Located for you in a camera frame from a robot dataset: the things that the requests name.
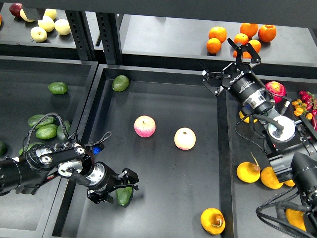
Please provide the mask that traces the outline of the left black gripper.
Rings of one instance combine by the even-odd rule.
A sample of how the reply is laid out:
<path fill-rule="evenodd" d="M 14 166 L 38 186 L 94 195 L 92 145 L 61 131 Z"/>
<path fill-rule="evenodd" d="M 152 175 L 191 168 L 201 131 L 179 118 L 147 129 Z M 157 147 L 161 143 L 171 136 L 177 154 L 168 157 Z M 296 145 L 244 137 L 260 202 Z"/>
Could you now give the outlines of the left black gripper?
<path fill-rule="evenodd" d="M 92 173 L 86 178 L 90 181 L 87 198 L 95 204 L 101 202 L 113 204 L 113 197 L 109 193 L 114 191 L 115 186 L 116 188 L 131 187 L 136 191 L 139 190 L 139 178 L 136 172 L 124 168 L 118 175 L 103 162 L 96 162 Z"/>

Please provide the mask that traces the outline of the small yellow pear behind arm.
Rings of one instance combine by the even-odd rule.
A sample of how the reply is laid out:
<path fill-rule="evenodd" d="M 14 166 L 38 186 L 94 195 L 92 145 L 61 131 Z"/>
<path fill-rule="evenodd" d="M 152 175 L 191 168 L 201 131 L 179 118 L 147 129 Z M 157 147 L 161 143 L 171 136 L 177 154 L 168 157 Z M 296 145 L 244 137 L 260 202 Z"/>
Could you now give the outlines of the small yellow pear behind arm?
<path fill-rule="evenodd" d="M 294 187 L 295 186 L 295 183 L 293 182 L 292 179 L 285 181 L 284 184 L 289 186 L 289 187 Z"/>

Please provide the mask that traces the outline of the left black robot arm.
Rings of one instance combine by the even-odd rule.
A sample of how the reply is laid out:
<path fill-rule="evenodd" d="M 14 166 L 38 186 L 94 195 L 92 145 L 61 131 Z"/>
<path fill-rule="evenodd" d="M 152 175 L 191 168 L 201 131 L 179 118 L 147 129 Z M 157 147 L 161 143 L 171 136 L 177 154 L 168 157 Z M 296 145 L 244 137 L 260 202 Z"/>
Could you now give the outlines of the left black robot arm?
<path fill-rule="evenodd" d="M 87 197 L 92 202 L 113 202 L 110 193 L 129 187 L 138 190 L 138 175 L 129 168 L 116 173 L 103 162 L 95 162 L 94 155 L 104 148 L 103 142 L 111 136 L 106 132 L 100 140 L 83 144 L 76 132 L 68 134 L 64 121 L 56 113 L 48 113 L 38 119 L 39 125 L 49 117 L 56 118 L 66 136 L 66 142 L 55 144 L 36 144 L 29 146 L 35 127 L 31 127 L 22 142 L 22 154 L 6 158 L 0 162 L 0 194 L 32 194 L 56 177 L 71 180 L 87 188 Z"/>

